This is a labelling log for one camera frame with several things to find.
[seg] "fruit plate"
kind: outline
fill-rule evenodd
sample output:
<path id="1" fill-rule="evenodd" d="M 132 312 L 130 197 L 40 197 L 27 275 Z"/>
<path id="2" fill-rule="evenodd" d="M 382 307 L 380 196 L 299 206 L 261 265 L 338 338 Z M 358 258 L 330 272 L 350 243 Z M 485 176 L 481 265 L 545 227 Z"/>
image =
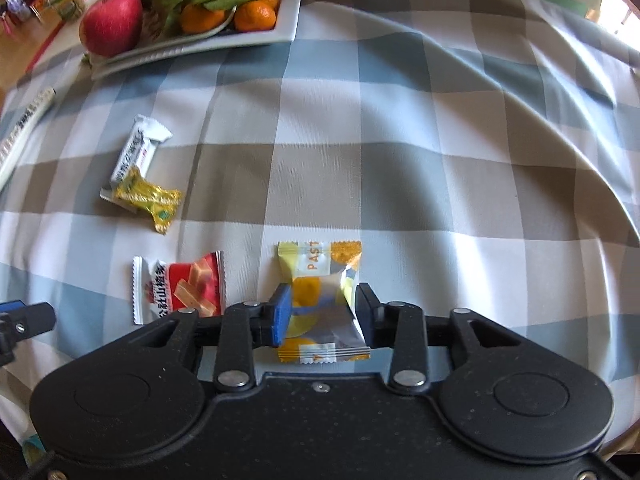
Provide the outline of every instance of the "fruit plate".
<path id="1" fill-rule="evenodd" d="M 231 11 L 222 25 L 209 32 L 197 36 L 182 36 L 148 44 L 108 59 L 92 59 L 92 79 L 100 79 L 106 75 L 160 59 L 178 57 L 195 52 L 293 41 L 296 37 L 299 13 L 300 0 L 280 0 L 278 20 L 273 30 L 242 33 L 226 33 L 225 31 L 224 34 L 219 35 L 218 33 L 231 21 L 233 17 L 233 11 Z"/>

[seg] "pastry packet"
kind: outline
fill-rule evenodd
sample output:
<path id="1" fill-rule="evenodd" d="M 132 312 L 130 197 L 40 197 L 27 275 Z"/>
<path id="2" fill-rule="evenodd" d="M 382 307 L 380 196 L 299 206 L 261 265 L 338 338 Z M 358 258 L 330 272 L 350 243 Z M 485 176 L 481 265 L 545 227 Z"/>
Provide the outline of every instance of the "pastry packet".
<path id="1" fill-rule="evenodd" d="M 281 362 L 335 363 L 368 359 L 355 315 L 359 241 L 281 242 L 278 257 L 291 283 L 292 313 Z"/>

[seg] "wrapped candy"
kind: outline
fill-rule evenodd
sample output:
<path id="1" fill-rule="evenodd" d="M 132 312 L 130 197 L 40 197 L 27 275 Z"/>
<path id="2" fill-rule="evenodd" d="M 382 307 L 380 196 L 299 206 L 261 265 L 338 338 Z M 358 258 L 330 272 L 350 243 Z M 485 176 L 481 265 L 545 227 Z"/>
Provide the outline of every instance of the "wrapped candy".
<path id="1" fill-rule="evenodd" d="M 120 152 L 116 167 L 111 173 L 109 185 L 100 190 L 100 197 L 113 202 L 124 209 L 134 210 L 132 206 L 120 202 L 114 197 L 115 189 L 120 185 L 134 166 L 140 170 L 140 176 L 146 177 L 146 172 L 154 158 L 156 148 L 172 134 L 162 124 L 151 117 L 136 115 L 129 139 Z"/>
<path id="2" fill-rule="evenodd" d="M 195 308 L 200 317 L 220 316 L 224 302 L 225 271 L 219 251 L 187 264 L 133 258 L 136 324 L 150 323 L 182 307 Z"/>
<path id="3" fill-rule="evenodd" d="M 120 202 L 150 213 L 156 231 L 163 235 L 171 225 L 182 199 L 180 190 L 163 189 L 146 181 L 140 176 L 137 166 L 131 167 L 113 195 Z"/>

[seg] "snack package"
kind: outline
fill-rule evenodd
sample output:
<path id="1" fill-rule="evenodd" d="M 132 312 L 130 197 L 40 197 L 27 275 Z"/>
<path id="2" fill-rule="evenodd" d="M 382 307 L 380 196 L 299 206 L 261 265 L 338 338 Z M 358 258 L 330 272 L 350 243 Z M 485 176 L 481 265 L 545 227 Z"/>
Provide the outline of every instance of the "snack package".
<path id="1" fill-rule="evenodd" d="M 225 301 L 222 253 L 205 254 L 192 264 L 166 264 L 133 258 L 133 321 L 147 324 L 182 307 L 200 317 L 220 316 Z"/>
<path id="2" fill-rule="evenodd" d="M 278 257 L 292 288 L 282 362 L 335 363 L 368 359 L 355 315 L 360 242 L 280 242 Z"/>
<path id="3" fill-rule="evenodd" d="M 100 197 L 125 209 L 135 211 L 131 205 L 117 200 L 114 197 L 114 191 L 133 166 L 140 170 L 140 176 L 144 178 L 149 165 L 151 165 L 156 148 L 161 142 L 165 142 L 171 137 L 171 132 L 155 119 L 144 115 L 136 115 L 129 139 L 127 139 L 124 148 L 120 152 L 118 163 L 113 173 L 111 173 L 109 185 L 100 190 Z"/>
<path id="4" fill-rule="evenodd" d="M 147 211 L 154 219 L 156 231 L 163 235 L 174 220 L 182 199 L 179 189 L 163 189 L 146 181 L 137 166 L 129 170 L 113 195 L 120 202 Z"/>

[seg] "white snack wrapper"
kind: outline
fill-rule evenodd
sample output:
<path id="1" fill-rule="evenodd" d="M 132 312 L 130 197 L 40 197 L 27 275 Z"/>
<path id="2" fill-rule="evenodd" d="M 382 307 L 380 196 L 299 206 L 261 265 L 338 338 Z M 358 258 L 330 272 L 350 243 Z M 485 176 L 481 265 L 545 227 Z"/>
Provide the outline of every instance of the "white snack wrapper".
<path id="1" fill-rule="evenodd" d="M 151 117 L 136 115 L 129 139 L 120 152 L 118 163 L 111 173 L 109 187 L 100 190 L 100 197 L 125 209 L 135 211 L 132 206 L 113 197 L 113 191 L 122 182 L 130 168 L 137 166 L 140 176 L 144 178 L 151 165 L 156 148 L 172 137 L 172 133 Z"/>

